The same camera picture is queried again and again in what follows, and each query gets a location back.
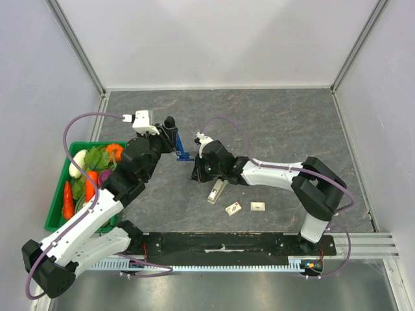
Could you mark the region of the blue stapler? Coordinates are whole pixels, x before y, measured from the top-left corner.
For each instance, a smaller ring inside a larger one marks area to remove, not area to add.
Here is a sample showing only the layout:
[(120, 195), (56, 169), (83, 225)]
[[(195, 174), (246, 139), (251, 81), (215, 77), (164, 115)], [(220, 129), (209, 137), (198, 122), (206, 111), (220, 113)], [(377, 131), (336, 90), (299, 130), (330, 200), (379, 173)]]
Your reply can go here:
[(176, 160), (177, 161), (194, 161), (195, 157), (193, 155), (191, 155), (189, 152), (186, 152), (184, 150), (184, 146), (182, 144), (182, 140), (180, 138), (179, 133), (176, 134), (176, 148), (175, 148), (175, 152), (176, 154)]

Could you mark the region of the staple box with red mark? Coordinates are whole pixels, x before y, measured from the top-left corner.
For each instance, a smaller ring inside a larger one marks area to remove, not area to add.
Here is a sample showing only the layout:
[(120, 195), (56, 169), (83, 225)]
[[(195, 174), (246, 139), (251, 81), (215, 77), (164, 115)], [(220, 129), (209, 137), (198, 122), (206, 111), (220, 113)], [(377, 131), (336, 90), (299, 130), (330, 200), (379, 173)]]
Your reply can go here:
[(241, 210), (241, 206), (238, 202), (235, 202), (231, 205), (229, 205), (227, 208), (225, 208), (226, 213), (228, 216), (233, 216), (235, 213), (238, 213)]

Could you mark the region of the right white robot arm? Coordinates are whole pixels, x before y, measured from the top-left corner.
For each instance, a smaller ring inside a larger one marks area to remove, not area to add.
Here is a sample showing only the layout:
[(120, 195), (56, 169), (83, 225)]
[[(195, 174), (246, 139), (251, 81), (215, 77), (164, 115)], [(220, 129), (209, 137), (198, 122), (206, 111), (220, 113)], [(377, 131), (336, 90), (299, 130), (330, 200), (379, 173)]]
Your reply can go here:
[(321, 160), (308, 157), (297, 163), (263, 162), (232, 155), (210, 137), (195, 139), (199, 146), (191, 179), (205, 183), (215, 178), (232, 185), (268, 186), (291, 190), (307, 214), (297, 238), (298, 250), (312, 255), (320, 248), (327, 225), (343, 198), (346, 184)]

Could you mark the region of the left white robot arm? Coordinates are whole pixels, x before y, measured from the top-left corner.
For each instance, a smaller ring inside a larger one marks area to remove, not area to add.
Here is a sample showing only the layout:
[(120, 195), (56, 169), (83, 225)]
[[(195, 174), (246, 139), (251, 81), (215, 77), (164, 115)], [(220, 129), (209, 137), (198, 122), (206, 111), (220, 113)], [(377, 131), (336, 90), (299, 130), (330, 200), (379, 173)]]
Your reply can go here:
[[(115, 171), (61, 228), (41, 242), (29, 240), (22, 247), (29, 274), (25, 291), (31, 300), (45, 295), (56, 298), (100, 260), (124, 252), (134, 255), (142, 249), (143, 232), (128, 220), (93, 241), (88, 239), (145, 190), (161, 156), (175, 151), (178, 129), (171, 116), (162, 124), (152, 124), (147, 111), (120, 118), (132, 123), (137, 136), (127, 142)], [(43, 290), (37, 297), (30, 292), (31, 281)]]

